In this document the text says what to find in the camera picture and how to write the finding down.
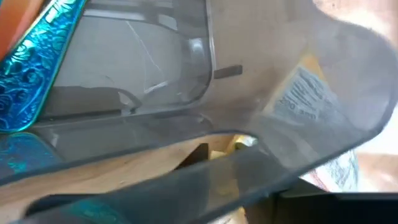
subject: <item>orange object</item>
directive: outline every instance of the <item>orange object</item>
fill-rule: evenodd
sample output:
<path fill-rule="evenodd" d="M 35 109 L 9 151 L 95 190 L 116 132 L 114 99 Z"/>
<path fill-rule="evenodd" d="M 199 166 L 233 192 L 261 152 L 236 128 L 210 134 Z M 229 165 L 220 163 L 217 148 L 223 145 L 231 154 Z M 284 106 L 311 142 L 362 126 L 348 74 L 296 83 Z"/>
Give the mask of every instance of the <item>orange object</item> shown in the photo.
<path fill-rule="evenodd" d="M 16 44 L 39 13 L 43 0 L 2 0 L 0 5 L 0 60 Z"/>

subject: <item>white sticker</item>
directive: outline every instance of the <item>white sticker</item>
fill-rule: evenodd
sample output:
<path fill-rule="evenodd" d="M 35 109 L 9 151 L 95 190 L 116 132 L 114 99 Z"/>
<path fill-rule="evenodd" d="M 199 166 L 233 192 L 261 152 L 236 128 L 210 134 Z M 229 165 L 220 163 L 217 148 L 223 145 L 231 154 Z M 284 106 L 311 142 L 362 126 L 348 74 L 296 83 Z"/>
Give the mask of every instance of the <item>white sticker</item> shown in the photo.
<path fill-rule="evenodd" d="M 281 98 L 274 106 L 274 115 L 295 123 L 317 121 L 323 111 L 333 107 L 336 96 L 316 75 L 298 67 Z"/>

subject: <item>clear plastic container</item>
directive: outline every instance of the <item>clear plastic container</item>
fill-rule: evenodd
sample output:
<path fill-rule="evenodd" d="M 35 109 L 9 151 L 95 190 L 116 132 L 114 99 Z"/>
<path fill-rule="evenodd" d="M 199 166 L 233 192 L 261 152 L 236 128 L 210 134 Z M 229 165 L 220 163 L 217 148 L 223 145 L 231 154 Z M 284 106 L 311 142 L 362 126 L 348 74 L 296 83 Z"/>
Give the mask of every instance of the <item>clear plastic container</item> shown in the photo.
<path fill-rule="evenodd" d="M 307 52 L 325 76 L 312 81 L 322 100 L 311 119 L 280 101 L 297 81 L 286 81 L 292 71 L 306 72 L 297 64 Z M 202 172 L 222 177 L 223 164 L 234 164 L 244 187 L 193 216 L 228 210 L 380 133 L 397 102 L 397 74 L 381 36 L 326 16 L 311 0 L 92 0 L 29 129 L 62 161 L 0 182 L 206 134 L 250 134 L 258 146 L 132 188 L 150 195 L 145 184 L 156 191 Z"/>

